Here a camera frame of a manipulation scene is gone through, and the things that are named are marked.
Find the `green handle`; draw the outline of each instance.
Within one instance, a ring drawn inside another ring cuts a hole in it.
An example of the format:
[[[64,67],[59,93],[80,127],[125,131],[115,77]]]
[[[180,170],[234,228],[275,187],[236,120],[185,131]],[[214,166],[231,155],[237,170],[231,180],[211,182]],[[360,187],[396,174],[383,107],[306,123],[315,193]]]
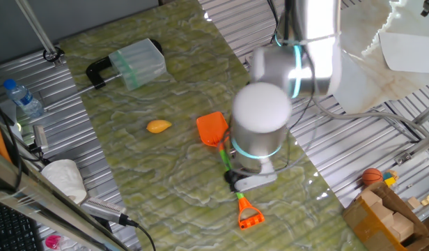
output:
[[[231,164],[230,164],[230,160],[228,159],[228,155],[227,155],[226,151],[225,150],[220,150],[219,154],[221,155],[221,158],[222,158],[222,161],[224,162],[226,170],[230,171],[231,170]],[[237,196],[238,199],[244,198],[244,194],[241,193],[241,192],[237,192],[236,196]]]

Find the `water bottle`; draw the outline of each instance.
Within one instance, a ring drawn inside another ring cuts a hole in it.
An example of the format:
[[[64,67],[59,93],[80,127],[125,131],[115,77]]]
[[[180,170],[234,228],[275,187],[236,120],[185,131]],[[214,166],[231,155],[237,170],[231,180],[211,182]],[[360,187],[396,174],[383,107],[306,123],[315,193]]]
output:
[[[33,98],[32,93],[24,86],[19,85],[13,79],[4,81],[4,88],[7,89],[7,96],[17,106],[21,107],[22,111],[31,118],[38,118],[43,113],[43,108],[36,98]]]

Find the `clear plastic box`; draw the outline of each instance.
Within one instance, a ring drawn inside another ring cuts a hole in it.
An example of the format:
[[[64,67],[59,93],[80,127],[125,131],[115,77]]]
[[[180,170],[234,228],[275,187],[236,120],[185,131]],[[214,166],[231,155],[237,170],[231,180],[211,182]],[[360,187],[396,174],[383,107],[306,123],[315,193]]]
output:
[[[109,55],[128,90],[134,90],[166,72],[165,58],[149,39]]]

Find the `basketball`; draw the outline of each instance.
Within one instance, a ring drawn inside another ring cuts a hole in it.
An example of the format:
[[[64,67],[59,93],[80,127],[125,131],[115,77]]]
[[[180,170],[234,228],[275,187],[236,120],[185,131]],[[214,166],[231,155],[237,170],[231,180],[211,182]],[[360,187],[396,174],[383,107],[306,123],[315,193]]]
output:
[[[363,172],[361,179],[363,179],[363,183],[365,185],[370,185],[372,183],[383,181],[383,175],[382,172],[376,168],[368,168]]]

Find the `table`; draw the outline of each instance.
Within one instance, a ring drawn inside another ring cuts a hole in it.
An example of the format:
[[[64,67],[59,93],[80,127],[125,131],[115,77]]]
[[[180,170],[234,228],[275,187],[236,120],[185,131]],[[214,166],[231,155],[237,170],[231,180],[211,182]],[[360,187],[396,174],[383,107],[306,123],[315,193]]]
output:
[[[246,194],[266,221],[240,230],[237,199],[216,150],[198,138],[196,119],[215,111],[227,117],[249,76],[204,14],[197,1],[177,0],[61,42],[79,89],[90,84],[87,66],[115,50],[144,38],[164,49],[167,74],[133,91],[117,79],[82,96],[129,216],[158,250],[364,250],[307,157],[275,184]],[[173,126],[153,135],[145,128],[154,119]],[[289,158],[302,154],[290,138]],[[287,148],[274,166],[286,158]],[[138,237],[150,250],[143,233]]]

